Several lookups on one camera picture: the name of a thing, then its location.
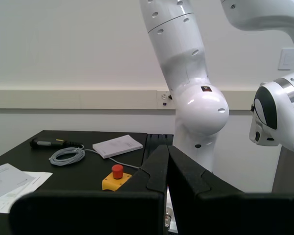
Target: black desk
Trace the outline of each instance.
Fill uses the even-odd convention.
[[[107,141],[124,135],[130,135],[141,143],[143,149],[114,157],[115,160],[141,166],[147,134],[142,133],[108,133],[108,132],[74,132],[74,131],[42,131],[34,137],[56,138],[83,143],[86,149],[92,149],[94,143]],[[54,149],[35,150],[29,146],[29,140],[18,145],[0,157],[0,165],[9,163],[22,171],[51,172],[53,175],[38,190],[101,190],[102,180],[111,172],[115,163],[101,156],[86,153],[85,158],[73,165],[54,166],[49,157]],[[124,171],[134,174],[136,170],[124,167]],[[0,235],[10,235],[8,214],[0,214]]]

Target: emergency stop button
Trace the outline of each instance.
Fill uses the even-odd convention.
[[[123,178],[123,166],[122,165],[114,165],[112,167],[113,178],[116,180]]]

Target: small label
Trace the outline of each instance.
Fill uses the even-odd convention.
[[[210,87],[201,87],[203,92],[212,92]]]
[[[47,141],[37,141],[37,144],[40,146],[51,146],[51,142]]]

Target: gray cable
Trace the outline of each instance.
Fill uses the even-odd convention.
[[[81,161],[85,155],[86,155],[86,151],[88,152],[93,152],[98,154],[96,151],[91,150],[91,149],[83,149],[84,146],[82,145],[82,148],[64,148],[64,149],[60,149],[58,151],[56,151],[50,158],[50,163],[52,165],[57,165],[57,166],[64,166],[64,165],[69,165],[69,164],[73,164],[73,163],[77,163],[79,161]],[[74,154],[75,155],[73,157],[70,158],[66,158],[66,159],[58,159],[58,157],[63,156],[63,155],[67,155],[67,154]],[[110,160],[114,161],[117,164],[120,165],[124,165],[124,166],[128,166],[134,169],[139,169],[139,167],[134,166],[134,165],[128,165],[128,164],[124,164],[124,163],[120,163],[112,158],[109,158]]]

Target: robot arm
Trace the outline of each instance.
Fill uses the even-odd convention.
[[[212,171],[218,132],[229,108],[211,85],[204,45],[189,0],[140,0],[146,28],[176,105],[173,144]]]
[[[230,23],[238,29],[277,29],[294,42],[294,0],[221,0]],[[263,83],[253,104],[250,139],[263,146],[282,144],[294,151],[294,73]]]

